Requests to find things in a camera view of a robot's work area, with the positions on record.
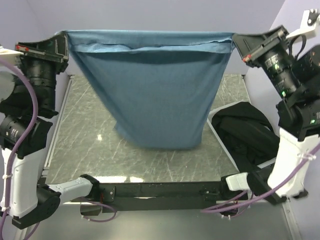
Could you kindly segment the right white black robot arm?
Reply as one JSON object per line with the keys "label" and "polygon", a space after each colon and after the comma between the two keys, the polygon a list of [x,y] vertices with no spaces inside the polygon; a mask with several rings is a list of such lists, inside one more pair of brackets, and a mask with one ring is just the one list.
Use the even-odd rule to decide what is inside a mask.
{"label": "right white black robot arm", "polygon": [[239,34],[232,40],[243,62],[262,68],[281,97],[279,147],[272,170],[267,168],[224,177],[219,187],[230,200],[237,191],[251,191],[275,205],[308,193],[304,180],[320,148],[320,47],[302,48],[293,54],[297,39],[307,42],[307,31],[289,33],[279,26],[262,34]]}

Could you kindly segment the blue fabric pillowcase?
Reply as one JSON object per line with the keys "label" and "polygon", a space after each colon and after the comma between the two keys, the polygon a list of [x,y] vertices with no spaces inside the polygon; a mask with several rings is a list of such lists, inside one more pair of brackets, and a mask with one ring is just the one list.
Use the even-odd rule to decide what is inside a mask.
{"label": "blue fabric pillowcase", "polygon": [[71,57],[127,141],[198,146],[235,48],[231,32],[67,30]]}

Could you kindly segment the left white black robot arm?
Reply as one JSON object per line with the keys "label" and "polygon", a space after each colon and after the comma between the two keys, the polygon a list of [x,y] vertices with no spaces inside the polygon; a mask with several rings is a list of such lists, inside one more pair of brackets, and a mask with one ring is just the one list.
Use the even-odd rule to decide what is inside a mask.
{"label": "left white black robot arm", "polygon": [[2,48],[0,63],[0,148],[4,157],[0,214],[11,216],[22,230],[49,218],[66,202],[101,198],[100,183],[83,174],[61,184],[41,184],[37,153],[47,145],[56,111],[56,77],[69,61],[64,32],[38,42],[18,42],[14,50]]}

